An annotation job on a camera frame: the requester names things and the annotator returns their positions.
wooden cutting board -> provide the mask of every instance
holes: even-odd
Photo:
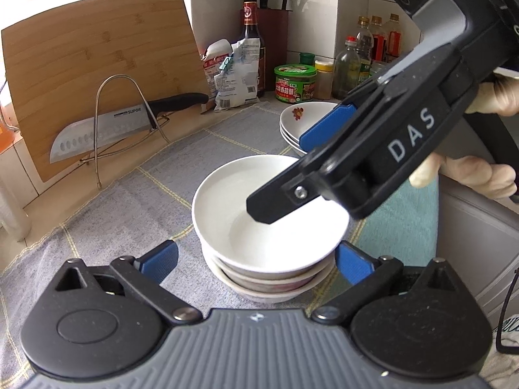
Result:
[[[109,76],[129,75],[147,100],[209,94],[183,0],[82,0],[2,30],[2,43],[12,104],[44,182],[81,158],[49,163],[58,133],[94,116]],[[141,101],[129,80],[115,79],[99,111]]]

gray ridged surface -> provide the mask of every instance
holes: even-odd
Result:
[[[262,315],[255,321],[252,318]],[[89,383],[42,375],[27,389],[488,389],[477,376],[454,383],[413,383],[358,355],[342,329],[308,321],[300,310],[214,310],[177,327],[146,363]]]

red knife block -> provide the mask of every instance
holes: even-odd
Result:
[[[240,15],[243,25],[243,10]],[[274,69],[286,64],[289,40],[289,11],[258,8],[258,28],[265,41],[265,89],[275,90]]]

human hand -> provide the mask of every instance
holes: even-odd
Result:
[[[502,77],[495,83],[479,85],[477,97],[466,113],[495,113],[512,116],[519,112],[519,80]],[[484,159],[463,157],[452,159],[433,152],[409,177],[411,185],[422,188],[431,183],[438,172],[491,198],[509,197],[517,192],[515,170],[509,165],[490,165]]]

stack of bowls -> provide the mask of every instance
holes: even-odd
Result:
[[[334,266],[349,215],[316,198],[271,225],[247,213],[247,197],[296,158],[258,155],[212,172],[193,200],[193,224],[213,274],[250,300],[272,304],[315,287]]]
[[[286,108],[279,118],[279,132],[299,156],[306,152],[299,146],[299,138],[337,106],[333,102],[302,102]]]

